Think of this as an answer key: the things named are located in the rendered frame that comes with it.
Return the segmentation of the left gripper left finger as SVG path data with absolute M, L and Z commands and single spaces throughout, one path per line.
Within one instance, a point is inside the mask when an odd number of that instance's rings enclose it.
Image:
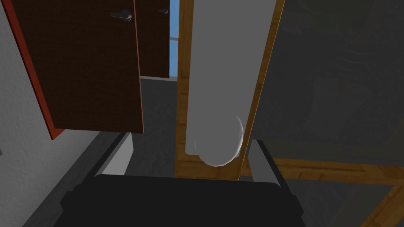
M 124 175 L 132 155 L 133 139 L 131 133 L 119 133 L 91 168 L 91 177 L 97 175 Z

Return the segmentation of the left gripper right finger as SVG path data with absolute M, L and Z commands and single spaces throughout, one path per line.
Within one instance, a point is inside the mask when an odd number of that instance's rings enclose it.
M 269 182 L 282 187 L 282 175 L 262 141 L 251 141 L 248 160 L 254 182 Z

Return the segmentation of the grey round door knob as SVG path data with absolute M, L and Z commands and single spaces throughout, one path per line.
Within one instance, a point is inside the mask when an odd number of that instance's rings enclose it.
M 238 156 L 243 135 L 244 128 L 236 114 L 208 115 L 196 126 L 194 147 L 205 164 L 221 167 Z

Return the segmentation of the dark brown door leaf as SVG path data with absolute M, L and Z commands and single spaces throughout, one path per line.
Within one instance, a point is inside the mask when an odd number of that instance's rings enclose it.
M 143 133 L 135 0 L 0 0 L 55 139 Z M 110 13 L 129 10 L 129 22 Z
M 170 0 L 135 0 L 140 76 L 169 78 Z

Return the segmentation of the blue window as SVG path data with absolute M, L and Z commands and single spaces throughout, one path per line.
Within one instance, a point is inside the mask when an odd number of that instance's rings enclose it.
M 178 76 L 179 9 L 180 0 L 170 0 L 169 77 L 174 80 L 176 80 Z

